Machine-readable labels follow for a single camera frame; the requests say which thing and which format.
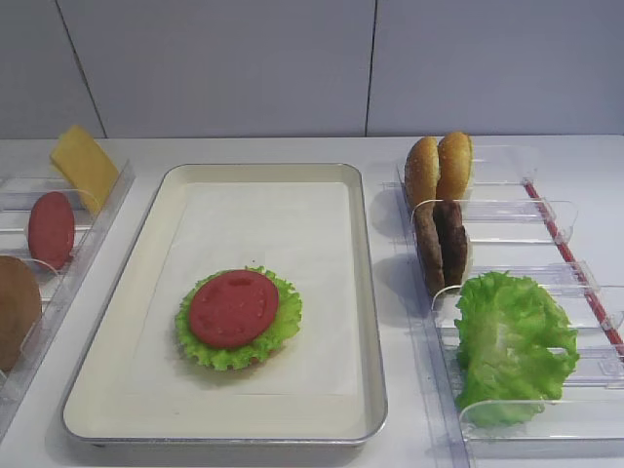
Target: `metal tray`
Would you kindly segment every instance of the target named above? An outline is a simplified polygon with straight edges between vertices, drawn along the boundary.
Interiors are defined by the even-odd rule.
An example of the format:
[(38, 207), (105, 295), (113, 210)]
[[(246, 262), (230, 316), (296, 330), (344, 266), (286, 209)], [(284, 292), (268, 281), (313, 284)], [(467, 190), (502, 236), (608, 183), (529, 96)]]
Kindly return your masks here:
[[(387, 413), (360, 173), (337, 164), (185, 165), (164, 177), (63, 405), (80, 440), (358, 445)], [(194, 284), (264, 265), (301, 294), (300, 332), (262, 365), (180, 353)]]

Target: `red rod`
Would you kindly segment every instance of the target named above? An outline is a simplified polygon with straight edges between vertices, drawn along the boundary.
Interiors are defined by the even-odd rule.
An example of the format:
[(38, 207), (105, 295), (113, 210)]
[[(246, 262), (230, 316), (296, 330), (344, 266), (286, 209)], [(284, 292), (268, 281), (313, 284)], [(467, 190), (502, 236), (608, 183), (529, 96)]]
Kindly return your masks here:
[[(541, 200), (532, 182), (529, 181), (525, 183), (525, 190), (530, 198), (534, 200)], [(548, 232), (550, 233), (553, 240), (555, 240), (557, 244), (557, 248), (559, 249), (559, 252), (561, 253), (562, 257), (564, 258), (565, 261), (574, 262), (574, 272), (576, 274), (576, 278), (578, 279), (578, 281), (582, 284), (589, 284), (589, 281), (587, 277), (585, 276), (585, 274), (583, 273), (583, 271), (577, 267), (576, 259), (574, 258), (572, 251), (567, 246), (567, 242), (559, 238), (559, 235), (560, 235), (559, 229), (557, 228), (557, 225), (555, 224), (555, 222), (549, 216), (548, 211), (546, 210), (546, 207), (544, 206), (544, 204), (539, 203), (538, 208), (542, 214), (544, 223), (546, 224), (546, 227), (548, 228)], [(618, 354), (621, 357), (624, 357), (624, 346), (623, 346), (624, 341), (622, 341), (622, 337), (617, 332), (617, 330), (613, 329), (610, 326), (610, 320), (608, 319), (606, 315), (605, 308), (601, 304), (596, 293), (591, 289), (586, 289), (585, 299), (587, 300), (587, 303), (594, 311), (594, 315), (598, 319), (598, 322), (601, 324), (601, 327), (603, 328), (604, 334), (606, 334), (608, 341), (613, 346), (615, 346), (615, 349), (617, 350)]]

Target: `tray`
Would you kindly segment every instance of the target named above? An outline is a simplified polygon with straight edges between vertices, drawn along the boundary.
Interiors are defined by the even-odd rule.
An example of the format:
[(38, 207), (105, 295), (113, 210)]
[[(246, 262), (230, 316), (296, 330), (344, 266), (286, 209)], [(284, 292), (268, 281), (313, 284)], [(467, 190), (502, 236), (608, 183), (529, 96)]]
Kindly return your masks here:
[[(263, 265), (303, 301), (262, 365), (184, 358), (174, 316), (194, 284)], [(359, 172), (345, 165), (169, 171), (63, 406), (92, 443), (358, 445), (387, 413)]]
[[(78, 191), (53, 173), (47, 156), (30, 160), (27, 169), (0, 174), (0, 254), (21, 259), (33, 271), (42, 299), (42, 316), (23, 340), (18, 362), (6, 374), (0, 371), (0, 441), (135, 179), (128, 160), (114, 158), (119, 176), (104, 207), (92, 216)], [(50, 191), (68, 198), (75, 218), (71, 258), (59, 271), (30, 257), (26, 237), (32, 207)]]
[[(461, 286), (434, 297), (427, 293), (403, 168), (397, 168), (397, 201), (413, 253), (419, 307), (411, 311), (410, 331), (417, 358), (426, 356), (419, 360), (419, 373), (434, 377), (433, 383), (421, 382), (438, 466), (474, 467), (490, 456), (582, 456), (596, 445), (612, 449), (624, 438), (624, 430), (613, 424), (624, 408), (624, 288), (596, 284), (590, 266), (574, 257), (567, 243), (576, 208), (539, 197), (535, 155), (531, 148), (475, 145), (474, 180), (466, 199), (457, 201), (471, 246), (464, 281), (491, 270), (533, 278), (578, 330), (580, 360), (559, 401), (486, 401), (463, 411), (454, 403), (463, 383), (453, 322), (460, 316)], [(484, 428), (474, 422), (484, 413), (535, 405), (543, 411), (526, 423)]]

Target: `tray rim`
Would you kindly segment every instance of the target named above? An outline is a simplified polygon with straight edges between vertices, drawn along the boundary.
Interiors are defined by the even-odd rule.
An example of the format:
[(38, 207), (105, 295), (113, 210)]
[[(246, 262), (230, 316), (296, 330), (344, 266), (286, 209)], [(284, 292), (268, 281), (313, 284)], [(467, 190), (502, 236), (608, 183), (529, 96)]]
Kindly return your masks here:
[[(179, 170), (181, 168), (186, 167), (220, 167), (220, 168), (259, 168), (259, 167), (292, 167), (292, 168), (303, 168), (303, 167), (343, 167), (352, 171), (357, 176), (357, 184), (358, 184), (358, 198), (359, 203), (362, 205), (362, 217), (364, 220), (362, 226), (362, 234), (364, 234), (364, 250), (366, 251), (365, 264), (368, 266), (368, 274), (367, 274), (367, 286), (370, 288), (371, 298), (370, 298), (370, 306), (372, 311), (372, 324), (374, 325), (374, 352), (375, 356), (378, 359), (378, 367), (379, 367), (379, 381), (380, 381), (380, 396), (381, 396), (381, 416), (379, 420), (376, 421), (371, 426), (371, 429), (367, 434), (360, 437), (355, 438), (188, 438), (188, 437), (88, 437), (76, 434), (73, 432), (65, 421), (65, 408), (73, 391), (73, 388), (76, 384), (77, 378), (85, 364), (85, 361), (89, 355), (89, 351), (91, 349), (92, 343), (98, 334), (99, 327), (106, 315), (106, 311), (108, 306), (112, 300), (117, 287), (121, 281), (121, 277), (123, 276), (130, 258), (135, 251), (135, 247), (137, 246), (138, 239), (143, 232), (143, 227), (147, 218), (149, 217), (152, 208), (154, 206), (155, 201), (158, 198), (158, 195), (163, 187), (163, 184), (167, 180), (167, 177), (174, 172), (175, 170)], [(367, 442), (369, 439), (378, 434), (383, 427), (385, 426), (387, 416), (388, 416), (388, 394), (387, 394), (387, 385), (385, 381), (385, 370), (383, 365), (383, 354), (381, 350), (381, 340), (379, 336), (379, 320), (378, 320), (378, 311), (376, 307), (375, 294), (374, 294), (374, 280), (372, 275), (372, 262), (371, 262), (371, 240), (369, 234), (368, 227), (368, 217), (367, 217), (367, 207), (366, 207), (366, 198), (364, 194), (364, 181), (362, 178), (361, 171), (348, 163), (182, 163), (175, 166), (171, 166), (168, 168), (164, 174), (162, 175), (160, 181), (158, 182), (157, 187), (154, 189), (152, 195), (149, 198), (147, 206), (142, 214), (139, 221), (140, 228), (136, 231), (131, 243), (127, 247), (127, 251), (124, 255), (124, 259), (119, 265), (117, 272), (113, 278), (112, 283), (109, 286), (108, 292), (106, 294), (105, 300), (102, 303), (100, 310), (97, 313), (97, 318), (92, 325), (92, 329), (89, 332), (85, 344), (83, 346), (83, 350), (81, 351), (80, 357), (75, 365), (75, 368), (70, 376), (69, 382), (65, 387), (63, 395), (60, 400), (60, 412), (58, 418), (60, 419), (60, 424), (62, 429), (66, 434), (70, 436), (71, 439), (80, 442), (80, 443), (88, 443), (97, 446), (125, 446), (125, 445), (170, 445), (170, 446), (185, 446), (185, 445), (206, 445), (206, 446), (280, 446), (280, 447), (288, 447), (288, 446), (306, 446), (306, 447), (358, 447)]]

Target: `lettuce leaf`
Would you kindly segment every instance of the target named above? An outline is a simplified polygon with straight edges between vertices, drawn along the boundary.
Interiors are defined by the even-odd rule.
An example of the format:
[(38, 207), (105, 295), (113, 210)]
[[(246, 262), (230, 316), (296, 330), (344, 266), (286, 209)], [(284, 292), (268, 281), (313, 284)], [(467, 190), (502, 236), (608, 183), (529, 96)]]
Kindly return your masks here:
[(213, 348), (202, 342), (191, 331), (188, 316), (195, 293), (212, 278), (225, 273), (226, 270), (214, 273), (197, 282), (195, 288), (186, 295), (180, 304), (179, 312), (175, 316), (175, 328), (177, 339), (186, 356), (202, 366), (214, 368), (217, 371), (227, 371), (228, 369), (242, 369), (255, 362), (266, 361), (271, 351), (282, 347), (284, 340), (295, 336), (299, 331), (303, 303), (293, 285), (278, 278), (274, 272), (266, 270), (262, 266), (257, 268), (246, 267), (246, 269), (265, 275), (277, 288), (280, 302), (275, 313), (275, 320), (268, 329), (249, 344), (235, 349)]
[[(457, 302), (461, 409), (488, 400), (559, 400), (580, 356), (577, 331), (546, 290), (530, 278), (488, 272), (468, 280)], [(479, 426), (514, 424), (540, 404), (480, 405), (467, 411)]]

